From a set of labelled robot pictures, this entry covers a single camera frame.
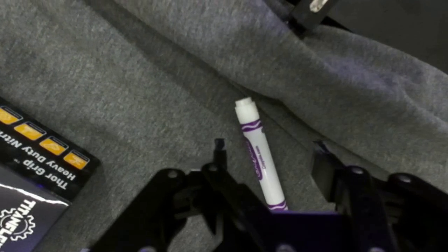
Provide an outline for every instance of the marker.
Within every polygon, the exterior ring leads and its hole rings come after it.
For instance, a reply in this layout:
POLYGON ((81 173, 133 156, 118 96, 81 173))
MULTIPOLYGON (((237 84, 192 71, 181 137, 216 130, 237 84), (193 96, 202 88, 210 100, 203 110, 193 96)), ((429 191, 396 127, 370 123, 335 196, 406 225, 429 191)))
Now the marker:
POLYGON ((256 105, 252 98, 240 99, 235 103, 237 116, 247 140, 265 200, 273 211, 289 210, 256 105))

